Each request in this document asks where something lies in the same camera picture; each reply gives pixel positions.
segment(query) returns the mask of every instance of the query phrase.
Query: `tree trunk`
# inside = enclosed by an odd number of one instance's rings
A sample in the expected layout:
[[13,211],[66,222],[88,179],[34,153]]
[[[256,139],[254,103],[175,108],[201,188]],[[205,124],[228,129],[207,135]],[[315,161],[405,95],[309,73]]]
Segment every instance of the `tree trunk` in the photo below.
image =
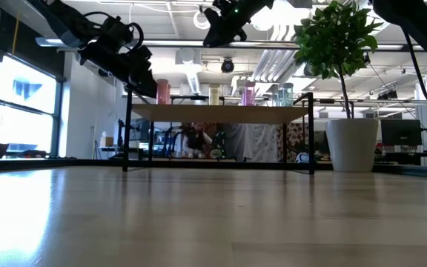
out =
[[347,119],[350,119],[351,118],[351,114],[350,114],[350,108],[348,107],[347,88],[345,87],[344,74],[342,72],[342,64],[339,64],[339,76],[340,76],[340,81],[342,83],[342,93],[344,95],[345,112],[347,113]]

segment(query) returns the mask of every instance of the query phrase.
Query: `shelf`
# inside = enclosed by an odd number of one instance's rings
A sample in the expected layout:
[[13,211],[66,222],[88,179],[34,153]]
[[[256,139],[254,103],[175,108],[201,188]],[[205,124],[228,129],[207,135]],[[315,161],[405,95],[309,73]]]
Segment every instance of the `shelf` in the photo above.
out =
[[221,105],[133,105],[150,122],[283,124],[307,115],[307,108]]

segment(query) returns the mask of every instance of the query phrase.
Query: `white planter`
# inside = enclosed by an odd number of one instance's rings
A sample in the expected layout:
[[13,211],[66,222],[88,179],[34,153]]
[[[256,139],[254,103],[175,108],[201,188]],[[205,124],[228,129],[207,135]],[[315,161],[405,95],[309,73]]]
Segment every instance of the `white planter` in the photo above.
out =
[[338,119],[327,122],[334,171],[370,172],[374,165],[378,121]]

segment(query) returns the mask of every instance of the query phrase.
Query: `computer monitor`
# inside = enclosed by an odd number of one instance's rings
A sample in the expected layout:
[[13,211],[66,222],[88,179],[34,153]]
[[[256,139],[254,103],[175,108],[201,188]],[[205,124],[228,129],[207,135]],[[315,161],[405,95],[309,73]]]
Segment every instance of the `computer monitor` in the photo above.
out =
[[146,119],[132,119],[130,141],[149,141],[150,122]]
[[422,145],[421,124],[412,119],[382,119],[383,145]]

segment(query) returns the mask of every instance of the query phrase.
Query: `ceiling camera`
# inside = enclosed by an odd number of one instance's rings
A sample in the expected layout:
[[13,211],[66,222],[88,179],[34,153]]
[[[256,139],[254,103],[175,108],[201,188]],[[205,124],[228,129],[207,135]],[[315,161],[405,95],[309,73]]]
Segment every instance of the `ceiling camera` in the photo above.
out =
[[231,59],[224,59],[223,60],[223,64],[222,64],[222,72],[223,73],[230,73],[230,72],[234,71],[234,69],[235,69],[235,65],[231,61]]

